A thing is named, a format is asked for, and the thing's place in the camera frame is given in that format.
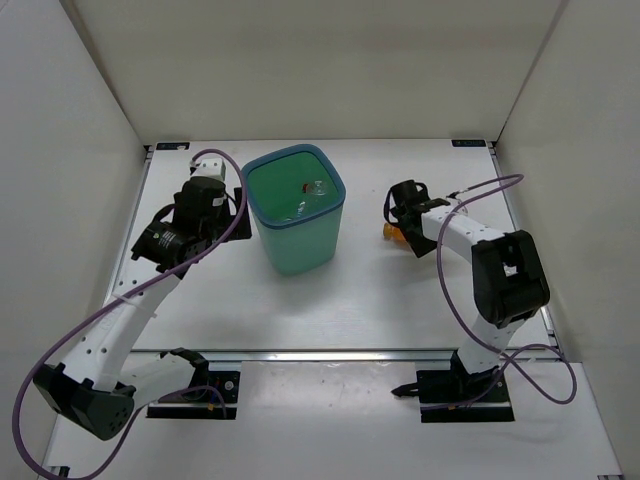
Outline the orange plastic bottle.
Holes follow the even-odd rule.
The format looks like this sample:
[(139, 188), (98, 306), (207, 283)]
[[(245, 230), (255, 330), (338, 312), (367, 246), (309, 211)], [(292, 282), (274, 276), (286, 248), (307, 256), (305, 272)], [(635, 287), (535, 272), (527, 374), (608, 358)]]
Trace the orange plastic bottle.
[(385, 223), (383, 226), (383, 239), (386, 241), (393, 241), (398, 245), (407, 244), (407, 240), (405, 239), (402, 231), (389, 223)]

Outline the clear bottle blue label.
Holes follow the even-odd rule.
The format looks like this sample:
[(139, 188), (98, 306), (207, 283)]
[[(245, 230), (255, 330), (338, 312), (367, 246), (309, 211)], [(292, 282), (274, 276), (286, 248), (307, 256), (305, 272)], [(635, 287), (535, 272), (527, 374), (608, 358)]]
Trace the clear bottle blue label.
[(323, 180), (307, 182), (313, 187), (311, 194), (302, 192), (298, 206), (296, 207), (296, 218), (309, 216), (321, 210), (328, 199), (328, 185)]

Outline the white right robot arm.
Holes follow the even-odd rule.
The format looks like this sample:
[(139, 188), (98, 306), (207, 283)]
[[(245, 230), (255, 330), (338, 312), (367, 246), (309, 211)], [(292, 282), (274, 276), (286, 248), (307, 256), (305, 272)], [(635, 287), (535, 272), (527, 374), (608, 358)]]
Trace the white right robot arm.
[(499, 359), (514, 333), (549, 302), (534, 239), (524, 230), (506, 232), (481, 223), (468, 216), (455, 196), (432, 198), (426, 185), (414, 180), (389, 189), (383, 216), (400, 230), (416, 257), (449, 249), (470, 264), (478, 312), (447, 370), (392, 393), (436, 393), (451, 403), (469, 401), (498, 382)]

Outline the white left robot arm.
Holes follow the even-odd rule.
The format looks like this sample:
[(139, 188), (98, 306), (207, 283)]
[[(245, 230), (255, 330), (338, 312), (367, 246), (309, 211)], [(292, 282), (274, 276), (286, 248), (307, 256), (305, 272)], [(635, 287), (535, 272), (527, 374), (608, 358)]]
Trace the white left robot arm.
[(134, 285), (116, 297), (57, 364), (45, 364), (33, 382), (61, 416), (106, 441), (125, 427), (132, 414), (165, 396), (198, 400), (210, 386), (205, 358), (183, 347), (165, 351), (141, 367), (124, 363), (160, 304), (185, 277), (190, 266), (223, 242), (251, 236), (246, 192), (227, 191), (224, 182), (193, 176), (161, 208), (132, 248), (132, 260), (155, 264), (160, 281)]

